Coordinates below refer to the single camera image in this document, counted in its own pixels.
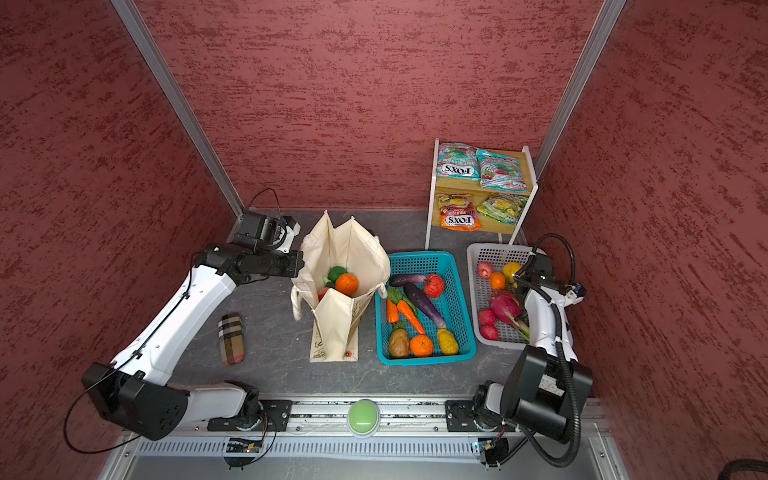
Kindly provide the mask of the orange fruit white basket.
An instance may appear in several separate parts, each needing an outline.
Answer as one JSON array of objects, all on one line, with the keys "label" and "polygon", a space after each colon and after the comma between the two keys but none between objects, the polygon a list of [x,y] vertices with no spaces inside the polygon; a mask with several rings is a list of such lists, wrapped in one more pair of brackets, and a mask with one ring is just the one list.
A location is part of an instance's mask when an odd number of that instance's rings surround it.
[{"label": "orange fruit white basket", "polygon": [[492,291],[504,290],[506,288],[506,277],[503,273],[493,272],[489,277],[489,286]]}]

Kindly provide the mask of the orange candy bag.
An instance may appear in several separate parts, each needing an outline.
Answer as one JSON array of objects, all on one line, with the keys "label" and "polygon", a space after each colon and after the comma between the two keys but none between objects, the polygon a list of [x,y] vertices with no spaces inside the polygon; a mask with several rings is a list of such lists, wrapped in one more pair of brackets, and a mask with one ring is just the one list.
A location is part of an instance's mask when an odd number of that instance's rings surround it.
[{"label": "orange candy bag", "polygon": [[438,194],[440,226],[446,230],[474,232],[481,229],[469,194]]}]

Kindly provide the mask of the orange pumpkin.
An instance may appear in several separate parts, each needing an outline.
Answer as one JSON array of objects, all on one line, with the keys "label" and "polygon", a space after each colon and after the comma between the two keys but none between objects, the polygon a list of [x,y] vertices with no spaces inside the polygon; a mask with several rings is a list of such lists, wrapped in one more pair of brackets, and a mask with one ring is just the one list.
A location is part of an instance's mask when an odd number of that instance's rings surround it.
[{"label": "orange pumpkin", "polygon": [[348,297],[354,297],[359,289],[359,280],[353,274],[345,273],[337,278],[334,288]]}]

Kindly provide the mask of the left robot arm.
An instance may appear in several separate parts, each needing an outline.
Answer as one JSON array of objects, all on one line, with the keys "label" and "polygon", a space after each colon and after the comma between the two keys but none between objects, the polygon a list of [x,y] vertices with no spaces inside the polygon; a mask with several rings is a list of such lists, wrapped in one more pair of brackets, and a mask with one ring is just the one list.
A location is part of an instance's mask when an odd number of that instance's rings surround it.
[{"label": "left robot arm", "polygon": [[229,243],[192,253],[182,285],[149,325],[109,363],[94,362],[84,372],[83,394],[99,416],[148,440],[206,419],[238,419],[248,427],[260,421],[258,393],[247,385],[176,388],[169,380],[207,318],[237,287],[297,277],[303,254],[291,245],[299,232],[291,216],[246,209]]}]

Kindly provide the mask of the cream canvas grocery bag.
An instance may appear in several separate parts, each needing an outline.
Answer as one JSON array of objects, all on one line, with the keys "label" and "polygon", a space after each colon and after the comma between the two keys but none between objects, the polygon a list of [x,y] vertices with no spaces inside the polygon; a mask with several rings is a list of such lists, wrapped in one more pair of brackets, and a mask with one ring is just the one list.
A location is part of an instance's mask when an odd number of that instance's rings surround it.
[{"label": "cream canvas grocery bag", "polygon": [[[351,217],[335,226],[325,212],[301,242],[304,267],[292,280],[292,314],[302,319],[302,307],[309,307],[313,337],[312,363],[354,362],[358,359],[358,327],[375,296],[385,297],[391,268],[387,252],[377,236]],[[341,266],[359,280],[354,297],[334,288],[327,279],[332,267]],[[318,292],[330,290],[318,301]]]}]

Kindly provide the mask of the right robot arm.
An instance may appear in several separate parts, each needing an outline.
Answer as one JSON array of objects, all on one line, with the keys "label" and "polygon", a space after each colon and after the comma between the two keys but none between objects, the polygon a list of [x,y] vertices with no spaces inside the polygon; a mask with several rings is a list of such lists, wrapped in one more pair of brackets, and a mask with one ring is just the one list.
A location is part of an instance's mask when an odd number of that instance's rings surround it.
[{"label": "right robot arm", "polygon": [[546,463],[565,468],[579,453],[581,414],[593,385],[591,370],[573,350],[566,314],[586,294],[569,242],[557,233],[541,236],[511,284],[515,293],[490,294],[490,310],[527,344],[503,384],[487,381],[474,394],[477,426],[501,429],[485,445],[484,464],[499,468],[529,444]]}]

